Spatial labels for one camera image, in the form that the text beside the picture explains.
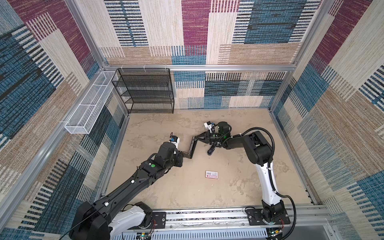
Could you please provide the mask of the blue stapler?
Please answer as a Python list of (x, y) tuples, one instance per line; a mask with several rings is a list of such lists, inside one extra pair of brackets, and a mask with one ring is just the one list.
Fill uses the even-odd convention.
[(207, 151), (207, 154), (209, 156), (211, 156), (213, 154), (213, 152), (215, 151), (215, 148), (216, 148), (216, 143), (212, 143), (211, 144), (211, 147), (209, 148), (209, 150)]

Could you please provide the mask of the red white staple box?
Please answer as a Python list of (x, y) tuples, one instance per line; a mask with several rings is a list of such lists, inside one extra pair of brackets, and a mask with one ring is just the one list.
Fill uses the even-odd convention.
[(214, 172), (214, 171), (206, 171), (206, 175), (205, 177), (207, 179), (218, 179), (218, 172)]

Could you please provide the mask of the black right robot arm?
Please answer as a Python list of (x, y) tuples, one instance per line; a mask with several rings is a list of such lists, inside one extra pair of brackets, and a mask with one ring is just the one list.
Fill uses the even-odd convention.
[(206, 131), (192, 138), (189, 155), (193, 156), (197, 142), (208, 144), (210, 156), (216, 148), (232, 150), (242, 148), (249, 161), (256, 167), (262, 187), (262, 220), (266, 225), (289, 224), (297, 221), (297, 210), (291, 196), (278, 192), (273, 173), (275, 141), (272, 134), (264, 128), (253, 127), (243, 133), (231, 135), (232, 126), (227, 122), (205, 123)]

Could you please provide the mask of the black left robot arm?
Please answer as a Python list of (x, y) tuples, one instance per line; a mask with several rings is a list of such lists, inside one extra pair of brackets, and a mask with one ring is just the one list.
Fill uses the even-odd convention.
[(172, 167), (181, 167), (185, 153), (171, 142), (164, 142), (157, 153), (141, 163), (135, 173), (114, 191), (90, 204), (81, 204), (68, 232), (72, 240), (110, 240), (132, 227), (146, 227), (152, 221), (152, 209), (137, 203), (124, 207), (150, 187)]

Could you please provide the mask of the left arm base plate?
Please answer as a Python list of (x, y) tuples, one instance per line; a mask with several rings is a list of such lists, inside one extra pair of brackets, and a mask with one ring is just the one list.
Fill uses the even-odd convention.
[(150, 215), (146, 215), (143, 222), (137, 226), (132, 227), (130, 230), (151, 230), (152, 228), (164, 229), (167, 220), (166, 212), (152, 212)]

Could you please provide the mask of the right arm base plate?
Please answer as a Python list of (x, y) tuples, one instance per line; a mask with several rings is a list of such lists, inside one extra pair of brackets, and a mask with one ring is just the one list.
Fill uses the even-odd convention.
[(267, 209), (256, 209), (254, 207), (245, 208), (245, 213), (250, 226), (267, 226), (267, 225), (289, 225), (291, 219), (286, 210), (277, 211), (276, 213), (268, 212)]

